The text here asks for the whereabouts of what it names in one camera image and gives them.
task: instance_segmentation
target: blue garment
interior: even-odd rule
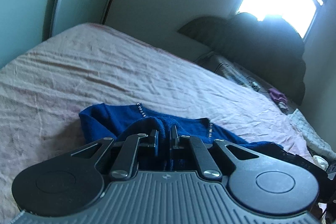
[[[159,131],[159,147],[169,141],[170,129],[176,126],[179,135],[199,137],[204,143],[211,144],[214,139],[225,139],[249,149],[270,142],[248,143],[231,131],[216,124],[208,118],[186,119],[155,112],[141,104],[129,106],[93,105],[79,113],[81,126],[87,143],[104,137],[112,137],[116,141],[124,141],[129,135],[137,133],[149,134],[151,130]],[[209,138],[209,127],[212,124],[212,135]]]

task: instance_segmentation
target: black equipment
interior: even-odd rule
[[[318,223],[309,210],[319,184],[304,168],[225,140],[178,136],[175,127],[169,148],[171,171],[157,170],[156,130],[33,165],[14,179],[22,212],[12,223]]]

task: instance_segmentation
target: silver screw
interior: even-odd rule
[[[114,170],[111,172],[111,176],[115,179],[124,179],[128,176],[128,173],[125,170]]]
[[[215,179],[215,178],[218,178],[221,174],[218,171],[215,171],[215,170],[206,170],[206,171],[203,172],[203,175],[207,179]]]

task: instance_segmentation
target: bed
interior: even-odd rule
[[[208,117],[252,141],[274,141],[312,161],[275,104],[164,50],[98,24],[69,29],[0,70],[0,223],[18,209],[11,183],[23,169],[84,144],[78,113],[93,104]]]

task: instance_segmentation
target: bed headboard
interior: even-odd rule
[[[263,21],[248,13],[227,20],[196,18],[178,30],[263,78],[300,105],[305,95],[305,49],[300,35],[281,17]]]

